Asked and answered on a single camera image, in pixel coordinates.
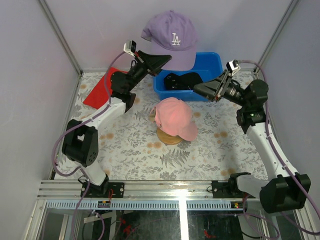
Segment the blue plastic bin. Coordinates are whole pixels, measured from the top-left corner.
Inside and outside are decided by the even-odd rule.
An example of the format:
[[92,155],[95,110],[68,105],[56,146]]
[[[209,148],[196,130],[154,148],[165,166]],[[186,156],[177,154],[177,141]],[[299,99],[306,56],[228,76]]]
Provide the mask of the blue plastic bin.
[[174,73],[179,76],[187,73],[198,73],[203,82],[208,82],[220,76],[222,72],[222,61],[218,53],[197,52],[195,63],[191,70],[162,70],[157,76],[153,77],[153,90],[160,100],[174,97],[185,102],[207,102],[208,100],[205,97],[194,93],[192,90],[166,90],[164,78],[170,73]]

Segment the purple LA baseball cap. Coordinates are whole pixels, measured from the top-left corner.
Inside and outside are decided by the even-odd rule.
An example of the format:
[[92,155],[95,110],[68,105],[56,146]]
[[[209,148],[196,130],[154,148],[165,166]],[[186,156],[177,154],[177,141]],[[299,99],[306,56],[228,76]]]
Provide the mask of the purple LA baseball cap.
[[196,61],[198,35],[192,21],[185,15],[168,10],[152,17],[141,38],[151,42],[153,55],[170,55],[162,69],[188,71]]

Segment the pink baseball cap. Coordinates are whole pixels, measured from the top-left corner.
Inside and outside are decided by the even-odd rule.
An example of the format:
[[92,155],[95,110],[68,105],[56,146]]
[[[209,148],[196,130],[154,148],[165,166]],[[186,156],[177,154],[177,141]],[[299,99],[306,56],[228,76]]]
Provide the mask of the pink baseball cap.
[[193,111],[182,100],[168,97],[157,103],[152,109],[157,127],[170,136],[179,136],[186,141],[194,141],[198,128],[193,121]]

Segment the wooden hat stand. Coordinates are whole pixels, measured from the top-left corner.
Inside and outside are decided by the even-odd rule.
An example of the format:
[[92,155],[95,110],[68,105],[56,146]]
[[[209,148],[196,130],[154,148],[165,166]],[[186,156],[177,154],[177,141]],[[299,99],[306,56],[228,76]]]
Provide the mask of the wooden hat stand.
[[183,141],[181,137],[169,135],[162,131],[159,127],[156,129],[156,134],[158,139],[166,145],[178,145]]

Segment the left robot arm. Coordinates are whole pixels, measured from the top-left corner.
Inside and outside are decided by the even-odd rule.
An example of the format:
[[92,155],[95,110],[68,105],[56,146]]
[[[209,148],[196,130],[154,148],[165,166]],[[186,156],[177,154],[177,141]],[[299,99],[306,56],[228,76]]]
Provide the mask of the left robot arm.
[[158,75],[172,57],[151,55],[141,50],[133,53],[135,64],[127,72],[115,71],[105,79],[108,99],[95,113],[81,121],[72,119],[67,124],[62,153],[74,162],[86,179],[93,184],[92,191],[105,197],[110,190],[107,174],[97,161],[99,132],[117,117],[126,113],[134,104],[136,94],[132,89],[147,75]]

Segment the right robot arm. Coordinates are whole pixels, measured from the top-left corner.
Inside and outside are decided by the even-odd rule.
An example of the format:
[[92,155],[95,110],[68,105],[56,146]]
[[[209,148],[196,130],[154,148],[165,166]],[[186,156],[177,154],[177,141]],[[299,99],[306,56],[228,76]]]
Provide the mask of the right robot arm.
[[261,79],[242,88],[225,70],[211,81],[196,84],[193,91],[212,102],[224,98],[241,108],[236,112],[237,124],[254,144],[267,172],[262,180],[248,172],[233,173],[228,179],[228,192],[233,197],[247,193],[260,201],[269,214],[297,210],[304,207],[311,180],[299,174],[273,139],[264,104],[269,87]]

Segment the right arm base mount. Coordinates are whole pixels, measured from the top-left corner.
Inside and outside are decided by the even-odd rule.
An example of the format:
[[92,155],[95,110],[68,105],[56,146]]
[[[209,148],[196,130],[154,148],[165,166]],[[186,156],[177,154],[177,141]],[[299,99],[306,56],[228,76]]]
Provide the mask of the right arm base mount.
[[212,180],[206,191],[212,193],[214,199],[244,198],[248,193],[239,190],[237,178],[246,175],[252,176],[249,172],[241,172],[232,173],[226,181]]

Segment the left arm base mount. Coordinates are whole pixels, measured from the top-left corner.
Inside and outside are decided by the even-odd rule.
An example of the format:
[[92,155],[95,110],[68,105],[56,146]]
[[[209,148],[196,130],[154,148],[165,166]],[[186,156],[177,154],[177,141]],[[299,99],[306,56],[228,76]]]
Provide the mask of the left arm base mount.
[[85,193],[88,180],[85,179],[85,176],[81,176],[77,180],[81,185],[81,194],[80,196],[84,196],[85,198],[108,198],[112,199],[119,199],[124,197],[125,192],[125,183],[124,182],[110,182],[109,178],[102,182],[102,185],[95,185],[90,183],[89,189]]

